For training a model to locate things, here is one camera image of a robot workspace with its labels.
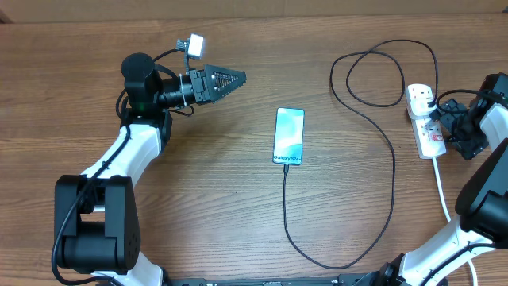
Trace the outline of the Samsung Galaxy smartphone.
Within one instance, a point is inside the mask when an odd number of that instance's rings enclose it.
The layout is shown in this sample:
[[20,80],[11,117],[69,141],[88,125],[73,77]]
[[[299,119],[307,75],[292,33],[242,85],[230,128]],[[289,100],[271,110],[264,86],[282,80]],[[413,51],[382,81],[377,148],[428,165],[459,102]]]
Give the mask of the Samsung Galaxy smartphone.
[[305,111],[279,107],[275,116],[275,136],[272,161],[275,164],[300,165]]

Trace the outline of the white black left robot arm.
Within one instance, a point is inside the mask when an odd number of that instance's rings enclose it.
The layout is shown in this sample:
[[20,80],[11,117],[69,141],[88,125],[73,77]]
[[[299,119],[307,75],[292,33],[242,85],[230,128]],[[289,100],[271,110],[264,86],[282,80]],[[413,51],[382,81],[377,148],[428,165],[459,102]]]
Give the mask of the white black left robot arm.
[[176,75],[145,53],[126,57],[121,73],[117,140],[81,174],[56,182],[51,265],[61,284],[171,284],[140,251],[134,188],[169,142],[173,113],[214,103],[247,81],[244,71],[210,64]]

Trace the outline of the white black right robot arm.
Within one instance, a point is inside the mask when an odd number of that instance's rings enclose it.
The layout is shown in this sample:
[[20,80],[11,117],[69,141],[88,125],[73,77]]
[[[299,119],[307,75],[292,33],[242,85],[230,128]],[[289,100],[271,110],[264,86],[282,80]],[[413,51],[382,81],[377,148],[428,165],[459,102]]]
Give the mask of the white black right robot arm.
[[359,285],[446,285],[446,277],[480,254],[507,247],[507,75],[487,75],[469,106],[431,99],[422,84],[406,89],[421,158],[436,160],[446,143],[470,160],[490,156],[460,191],[456,217],[418,249],[404,253]]

